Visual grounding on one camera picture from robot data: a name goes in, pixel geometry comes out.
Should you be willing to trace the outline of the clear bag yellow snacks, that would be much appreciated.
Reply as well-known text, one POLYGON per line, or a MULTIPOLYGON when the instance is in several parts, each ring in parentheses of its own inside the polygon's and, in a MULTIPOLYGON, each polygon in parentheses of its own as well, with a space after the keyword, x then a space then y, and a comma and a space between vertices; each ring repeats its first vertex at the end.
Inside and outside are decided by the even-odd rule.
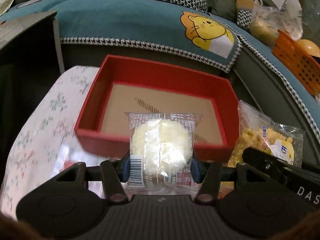
POLYGON ((237 163, 242 162, 242 154, 249 147, 280 158, 295 167, 302 166, 304 130, 276 123, 242 100, 238 103, 238 116, 239 138, 228 167, 236 167, 237 163))

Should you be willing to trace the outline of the clear rice cracker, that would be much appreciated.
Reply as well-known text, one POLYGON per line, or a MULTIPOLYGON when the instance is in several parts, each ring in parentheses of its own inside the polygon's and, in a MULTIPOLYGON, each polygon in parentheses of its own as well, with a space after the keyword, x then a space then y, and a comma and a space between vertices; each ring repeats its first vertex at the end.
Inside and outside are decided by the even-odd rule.
POLYGON ((197 193, 191 175, 197 113, 127 113, 130 126, 130 196, 197 193))

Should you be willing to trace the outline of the floral white tablecloth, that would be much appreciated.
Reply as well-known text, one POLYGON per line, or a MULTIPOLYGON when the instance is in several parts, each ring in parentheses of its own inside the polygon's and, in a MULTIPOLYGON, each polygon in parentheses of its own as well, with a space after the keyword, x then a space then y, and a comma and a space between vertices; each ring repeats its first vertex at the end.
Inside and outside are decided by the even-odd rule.
POLYGON ((63 169, 56 161, 97 166, 104 157, 85 152, 74 126, 97 67, 75 66, 51 87, 22 127, 10 150, 1 188, 1 212, 15 218, 18 202, 63 169))

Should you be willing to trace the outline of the red cardboard box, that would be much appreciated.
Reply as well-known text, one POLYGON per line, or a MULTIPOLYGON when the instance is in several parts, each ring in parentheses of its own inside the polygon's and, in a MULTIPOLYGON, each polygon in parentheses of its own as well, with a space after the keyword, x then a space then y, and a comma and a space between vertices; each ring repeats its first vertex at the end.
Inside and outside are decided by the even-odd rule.
POLYGON ((227 79, 167 63, 108 55, 89 89, 75 133, 89 153, 121 158, 129 150, 127 113, 202 116, 194 150, 228 161, 238 139, 238 99, 227 79))

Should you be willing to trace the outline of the orange plastic basket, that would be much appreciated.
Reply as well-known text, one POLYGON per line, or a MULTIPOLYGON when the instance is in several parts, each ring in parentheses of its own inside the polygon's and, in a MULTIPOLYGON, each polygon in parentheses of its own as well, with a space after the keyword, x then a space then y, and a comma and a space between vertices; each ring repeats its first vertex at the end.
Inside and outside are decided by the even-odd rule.
POLYGON ((300 81, 309 94, 319 95, 319 57, 311 56, 283 31, 272 54, 300 81))

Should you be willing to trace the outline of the yellow round fruit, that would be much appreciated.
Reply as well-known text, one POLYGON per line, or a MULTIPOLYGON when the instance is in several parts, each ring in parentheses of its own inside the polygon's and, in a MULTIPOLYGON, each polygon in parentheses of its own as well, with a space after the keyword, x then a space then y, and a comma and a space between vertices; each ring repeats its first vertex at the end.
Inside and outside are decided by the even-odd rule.
POLYGON ((296 43, 311 56, 320 57, 320 48, 314 42, 307 39, 300 39, 296 43))

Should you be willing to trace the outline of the dark green sofa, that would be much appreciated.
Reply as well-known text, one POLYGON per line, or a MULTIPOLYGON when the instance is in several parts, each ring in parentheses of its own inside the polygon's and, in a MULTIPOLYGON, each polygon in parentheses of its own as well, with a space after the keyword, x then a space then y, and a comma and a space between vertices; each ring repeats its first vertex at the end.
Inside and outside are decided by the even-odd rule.
POLYGON ((199 72, 230 79, 237 96, 273 120, 306 131, 303 142, 303 159, 319 163, 319 136, 316 137, 306 118, 289 94, 282 80, 247 48, 242 49, 229 72, 223 72, 204 63, 159 51, 84 44, 62 44, 65 66, 99 67, 107 55, 121 55, 135 59, 172 64, 199 72))

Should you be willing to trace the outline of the clear plastic bag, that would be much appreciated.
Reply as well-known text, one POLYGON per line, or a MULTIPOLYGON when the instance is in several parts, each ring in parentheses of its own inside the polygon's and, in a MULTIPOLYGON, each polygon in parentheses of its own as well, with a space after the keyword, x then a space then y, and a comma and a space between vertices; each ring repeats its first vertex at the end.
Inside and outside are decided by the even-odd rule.
POLYGON ((268 47, 273 47, 283 31, 297 41, 303 36, 302 7, 298 0, 287 0, 280 9, 263 5, 255 0, 249 31, 252 36, 268 47))

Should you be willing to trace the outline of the teal lion sofa cover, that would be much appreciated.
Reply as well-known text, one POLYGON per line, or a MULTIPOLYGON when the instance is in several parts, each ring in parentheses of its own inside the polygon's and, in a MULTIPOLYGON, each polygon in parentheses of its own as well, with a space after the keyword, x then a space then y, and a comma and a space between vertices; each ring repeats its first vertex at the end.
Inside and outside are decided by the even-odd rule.
POLYGON ((40 0, 14 6, 1 16, 10 21, 37 12, 56 11, 63 44, 118 46, 177 55, 229 72, 242 49, 257 56, 283 82, 319 136, 319 105, 293 74, 263 45, 234 23, 205 14, 222 25, 231 38, 219 37, 209 49, 191 41, 192 16, 202 12, 155 0, 40 0))

